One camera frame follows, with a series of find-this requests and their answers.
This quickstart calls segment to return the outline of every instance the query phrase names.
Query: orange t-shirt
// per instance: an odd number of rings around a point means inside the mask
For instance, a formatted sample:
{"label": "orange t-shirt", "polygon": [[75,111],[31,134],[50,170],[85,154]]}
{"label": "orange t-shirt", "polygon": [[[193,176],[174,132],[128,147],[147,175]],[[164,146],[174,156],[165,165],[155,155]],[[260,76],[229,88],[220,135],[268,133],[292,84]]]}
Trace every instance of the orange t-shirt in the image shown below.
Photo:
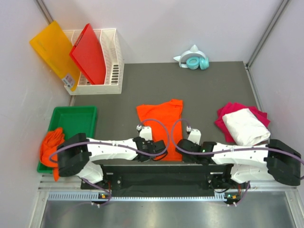
{"label": "orange t-shirt", "polygon": [[[181,118],[182,100],[172,99],[159,105],[140,105],[136,107],[140,121],[145,119],[156,119],[162,122],[171,134],[173,124]],[[155,121],[147,121],[146,126],[152,128],[152,136],[154,141],[164,140],[167,145],[167,134],[163,127]],[[178,122],[173,132],[173,138],[177,144],[182,139],[181,122]],[[182,155],[175,151],[175,146],[172,142],[168,147],[168,155],[162,159],[163,161],[181,161]]]}

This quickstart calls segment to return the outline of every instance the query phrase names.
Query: yellow board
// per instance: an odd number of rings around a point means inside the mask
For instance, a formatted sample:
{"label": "yellow board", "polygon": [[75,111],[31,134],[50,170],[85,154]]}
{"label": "yellow board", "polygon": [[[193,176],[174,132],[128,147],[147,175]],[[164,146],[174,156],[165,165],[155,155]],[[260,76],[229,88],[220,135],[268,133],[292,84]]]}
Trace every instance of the yellow board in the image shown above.
{"label": "yellow board", "polygon": [[80,78],[80,70],[69,56],[72,43],[58,23],[53,21],[29,43],[67,87],[74,91]]}

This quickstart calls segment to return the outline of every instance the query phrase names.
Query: gray table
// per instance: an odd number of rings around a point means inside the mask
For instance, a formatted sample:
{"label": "gray table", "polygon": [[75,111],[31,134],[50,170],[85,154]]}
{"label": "gray table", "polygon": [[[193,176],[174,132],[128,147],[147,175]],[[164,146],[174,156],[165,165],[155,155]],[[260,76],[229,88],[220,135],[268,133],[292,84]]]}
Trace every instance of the gray table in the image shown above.
{"label": "gray table", "polygon": [[243,62],[211,62],[204,71],[183,69],[177,63],[126,64],[123,79],[120,95],[76,96],[75,106],[97,106],[96,139],[138,136],[136,106],[157,105],[175,98],[183,100],[182,117],[200,129],[201,141],[225,143],[223,133],[214,124],[216,111],[227,102],[256,105]]}

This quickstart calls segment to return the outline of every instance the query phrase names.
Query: gray surface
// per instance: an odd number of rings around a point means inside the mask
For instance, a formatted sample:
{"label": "gray surface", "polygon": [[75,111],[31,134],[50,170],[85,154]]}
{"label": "gray surface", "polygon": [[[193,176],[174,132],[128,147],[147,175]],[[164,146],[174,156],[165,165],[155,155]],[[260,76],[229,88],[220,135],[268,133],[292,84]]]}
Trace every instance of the gray surface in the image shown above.
{"label": "gray surface", "polygon": [[295,228],[284,192],[250,192],[236,208],[214,202],[86,204],[59,218],[78,203],[51,202],[53,223],[44,218],[41,228]]}
{"label": "gray surface", "polygon": [[76,96],[75,106],[97,106],[96,139],[138,136],[136,106],[175,98],[183,100],[182,117],[200,129],[201,141],[225,143],[214,124],[217,110],[227,102],[256,105],[243,62],[211,62],[205,71],[183,69],[177,63],[126,64],[123,79],[121,95]]}

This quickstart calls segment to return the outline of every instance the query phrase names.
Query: green tray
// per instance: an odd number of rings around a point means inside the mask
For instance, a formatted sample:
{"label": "green tray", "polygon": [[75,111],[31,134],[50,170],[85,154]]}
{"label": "green tray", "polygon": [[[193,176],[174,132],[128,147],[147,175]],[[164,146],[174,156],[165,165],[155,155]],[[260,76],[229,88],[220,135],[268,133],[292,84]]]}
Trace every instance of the green tray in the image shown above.
{"label": "green tray", "polygon": [[[48,131],[62,127],[65,140],[78,133],[86,133],[87,137],[94,138],[96,120],[97,108],[95,106],[56,107]],[[53,173],[53,168],[47,167],[39,161],[37,172]]]}

